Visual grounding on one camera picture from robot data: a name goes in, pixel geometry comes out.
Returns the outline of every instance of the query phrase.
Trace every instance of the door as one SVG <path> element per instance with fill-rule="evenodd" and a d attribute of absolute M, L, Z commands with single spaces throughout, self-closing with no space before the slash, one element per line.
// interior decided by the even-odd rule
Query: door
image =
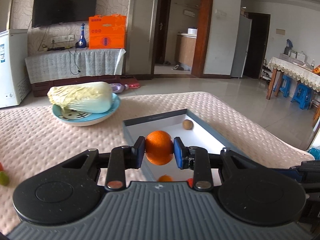
<path fill-rule="evenodd" d="M 156 28 L 156 36 L 154 42 L 156 43 L 156 64 L 163 64 L 165 59 L 165 47 L 167 44 L 169 13 L 171 0 L 161 0 L 159 8 L 159 23 Z"/>
<path fill-rule="evenodd" d="M 251 21 L 251 19 L 240 15 L 238 37 L 236 42 L 235 56 L 232 63 L 231 77 L 242 77 L 243 75 L 244 65 L 249 48 Z"/>
<path fill-rule="evenodd" d="M 247 15 L 249 19 L 252 19 L 252 25 L 243 74 L 251 78 L 259 78 L 267 49 L 270 14 L 249 12 Z"/>

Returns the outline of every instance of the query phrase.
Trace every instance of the cabbage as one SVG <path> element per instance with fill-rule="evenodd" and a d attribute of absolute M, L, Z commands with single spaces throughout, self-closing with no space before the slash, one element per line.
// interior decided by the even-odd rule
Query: cabbage
<path fill-rule="evenodd" d="M 47 95 L 51 104 L 63 110 L 67 108 L 87 113 L 104 113 L 112 104 L 112 89 L 105 82 L 52 87 Z"/>

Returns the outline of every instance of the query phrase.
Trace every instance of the patterned tablecloth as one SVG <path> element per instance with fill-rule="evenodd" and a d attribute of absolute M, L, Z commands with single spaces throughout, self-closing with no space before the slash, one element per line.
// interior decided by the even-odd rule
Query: patterned tablecloth
<path fill-rule="evenodd" d="M 314 160 L 217 97 L 204 92 L 144 95 L 121 98 L 119 109 L 109 119 L 92 126 L 73 127 L 57 120 L 50 106 L 0 111 L 0 161 L 11 181 L 0 186 L 0 231 L 10 232 L 19 218 L 13 208 L 12 193 L 19 183 L 58 163 L 97 148 L 100 153 L 125 145 L 122 121 L 188 108 L 207 122 L 239 150 L 267 167 L 289 168 Z M 126 170 L 127 182 L 143 181 L 139 170 Z M 106 169 L 99 184 L 104 185 Z"/>
<path fill-rule="evenodd" d="M 301 83 L 312 88 L 313 90 L 320 92 L 320 76 L 312 73 L 311 71 L 299 67 L 293 63 L 287 62 L 285 60 L 279 59 L 277 57 L 272 57 L 267 67 L 270 70 L 274 68 L 296 78 Z"/>
<path fill-rule="evenodd" d="M 124 49 L 65 49 L 41 52 L 25 61 L 33 84 L 83 76 L 121 75 L 124 54 Z"/>

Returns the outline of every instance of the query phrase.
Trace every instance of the quilted pink mat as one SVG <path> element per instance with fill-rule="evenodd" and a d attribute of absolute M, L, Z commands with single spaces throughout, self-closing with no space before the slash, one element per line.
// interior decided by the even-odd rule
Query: quilted pink mat
<path fill-rule="evenodd" d="M 88 148 L 103 153 L 125 145 L 123 120 L 184 108 L 267 167 L 289 168 L 301 161 L 314 160 L 310 154 L 289 146 L 204 92 L 121 98 L 119 109 L 110 119 L 88 127 L 59 122 L 51 114 L 50 106 L 0 111 L 0 161 L 11 179 L 8 187 L 0 185 L 0 231 L 7 234 L 19 223 L 12 193 L 20 182 Z M 127 170 L 126 179 L 145 180 L 137 170 Z"/>

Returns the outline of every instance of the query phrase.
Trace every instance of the wall socket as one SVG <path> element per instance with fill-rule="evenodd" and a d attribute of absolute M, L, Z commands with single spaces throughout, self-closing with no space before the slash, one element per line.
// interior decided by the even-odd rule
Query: wall socket
<path fill-rule="evenodd" d="M 51 37 L 51 43 L 68 42 L 68 41 L 74 41 L 74 40 L 75 40 L 74 34 Z"/>

